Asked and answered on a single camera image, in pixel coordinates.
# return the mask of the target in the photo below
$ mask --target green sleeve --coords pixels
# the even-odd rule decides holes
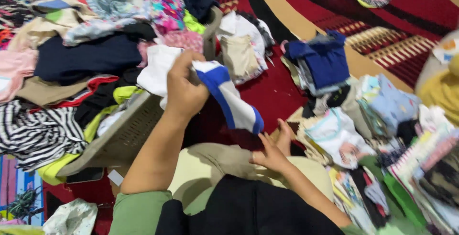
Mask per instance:
[[[350,224],[350,225],[345,226],[345,227],[341,227],[340,229],[346,235],[367,235],[361,228],[359,228],[359,227],[357,227],[357,226],[355,226],[353,224]]]
[[[170,199],[170,191],[134,195],[119,193],[113,207],[113,222],[109,235],[153,235],[156,232],[161,208]]]

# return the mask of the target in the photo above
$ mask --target laundry basket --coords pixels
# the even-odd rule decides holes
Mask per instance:
[[[220,26],[222,12],[213,7],[204,32],[204,56],[215,59],[215,31]],[[83,154],[64,166],[58,177],[76,174],[88,167],[129,166],[163,114],[161,97],[143,92],[120,118],[99,138],[90,143]]]

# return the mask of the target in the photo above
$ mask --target khaki pants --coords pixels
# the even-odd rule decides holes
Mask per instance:
[[[284,177],[264,167],[250,164],[251,152],[237,145],[203,143],[183,149],[169,186],[174,199],[186,208],[200,193],[215,186],[225,174],[262,180],[277,187],[289,188]],[[333,188],[325,168],[306,157],[290,156],[293,163],[328,199],[333,200]]]

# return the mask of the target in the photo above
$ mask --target hand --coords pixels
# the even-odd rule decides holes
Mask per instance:
[[[267,132],[264,135],[258,134],[258,137],[264,145],[264,150],[252,152],[250,163],[261,165],[276,172],[281,172],[285,167],[291,165]]]
[[[204,106],[209,90],[201,83],[193,85],[188,81],[191,62],[205,61],[203,55],[185,50],[168,73],[168,104],[165,113],[189,121]]]

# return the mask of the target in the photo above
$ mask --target striped shirt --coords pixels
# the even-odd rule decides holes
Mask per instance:
[[[19,100],[0,105],[0,153],[16,157],[16,168],[31,172],[77,154],[88,144],[73,117],[77,108],[44,109],[28,114]]]

